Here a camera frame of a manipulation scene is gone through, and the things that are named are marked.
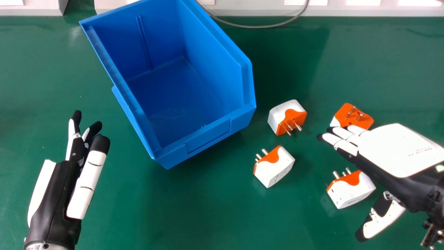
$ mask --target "electrical plug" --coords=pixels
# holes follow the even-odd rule
[[[268,115],[268,124],[277,135],[287,133],[297,129],[302,131],[302,125],[307,117],[307,112],[297,100],[290,100],[272,108]]]
[[[349,168],[345,170],[347,173],[342,172],[342,177],[334,171],[333,175],[336,179],[327,187],[327,194],[338,209],[364,200],[376,189],[370,177],[362,171],[352,173]]]
[[[280,181],[293,167],[295,159],[281,145],[270,153],[262,149],[264,156],[256,154],[253,175],[266,187],[269,188]]]
[[[374,120],[368,114],[359,110],[356,106],[345,103],[334,115],[330,127],[347,127],[356,125],[363,129],[369,129]]]

